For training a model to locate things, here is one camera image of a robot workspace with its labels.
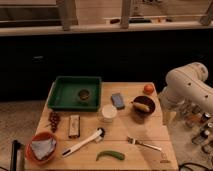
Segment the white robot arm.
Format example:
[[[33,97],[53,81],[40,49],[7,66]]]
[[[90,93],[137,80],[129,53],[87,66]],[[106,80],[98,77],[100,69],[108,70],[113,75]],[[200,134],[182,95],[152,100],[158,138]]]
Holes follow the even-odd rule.
[[[163,124],[171,119],[186,100],[198,105],[204,112],[213,114],[213,88],[205,83],[208,78],[207,67],[193,62],[170,70],[166,75],[166,86],[158,94],[163,112]]]

